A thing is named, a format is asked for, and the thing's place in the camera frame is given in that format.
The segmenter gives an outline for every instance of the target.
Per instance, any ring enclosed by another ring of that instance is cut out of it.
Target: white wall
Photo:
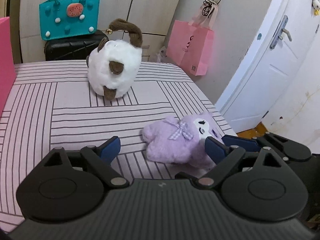
[[[174,20],[189,21],[204,0],[180,0]],[[271,0],[222,0],[214,26],[212,60],[203,77],[192,77],[216,102],[236,72],[263,22]]]
[[[320,35],[297,76],[262,120],[265,127],[320,153]]]

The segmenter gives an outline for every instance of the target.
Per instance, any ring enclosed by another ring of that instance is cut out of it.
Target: wooden floor
[[[237,135],[239,137],[242,138],[248,138],[251,139],[252,137],[256,136],[256,137],[261,137],[262,135],[264,135],[265,132],[267,132],[268,130],[265,128],[265,126],[260,122],[256,128],[247,130],[247,131],[243,131],[240,133],[237,133]]]

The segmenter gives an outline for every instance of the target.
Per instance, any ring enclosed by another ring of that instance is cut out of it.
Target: door handle
[[[274,49],[277,46],[279,40],[281,40],[281,41],[283,40],[283,37],[282,37],[283,32],[288,35],[289,41],[292,41],[290,33],[285,29],[285,26],[287,25],[288,20],[289,19],[288,19],[287,15],[284,15],[282,17],[282,20],[279,22],[279,25],[276,29],[274,36],[273,36],[272,42],[270,44],[270,49]]]
[[[291,37],[290,32],[289,32],[288,30],[286,30],[285,28],[283,28],[282,31],[283,31],[285,34],[287,34],[289,41],[292,41],[292,37]]]

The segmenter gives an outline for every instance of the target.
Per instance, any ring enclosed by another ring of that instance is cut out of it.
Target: blue gripper pad
[[[108,165],[111,164],[114,158],[116,158],[121,149],[121,142],[118,136],[113,136],[108,141],[100,145],[99,147],[100,158]]]
[[[217,165],[229,154],[229,147],[223,145],[213,137],[207,137],[205,139],[204,150]]]
[[[261,147],[257,144],[256,140],[246,139],[232,135],[225,135],[222,137],[222,141],[226,146],[238,145],[244,148],[247,152],[260,152]]]

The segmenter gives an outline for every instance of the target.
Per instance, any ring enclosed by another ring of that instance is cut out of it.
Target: plastic bag
[[[158,53],[150,55],[150,62],[158,62],[158,63],[172,63],[171,60],[166,55],[167,49],[166,47],[162,47]]]

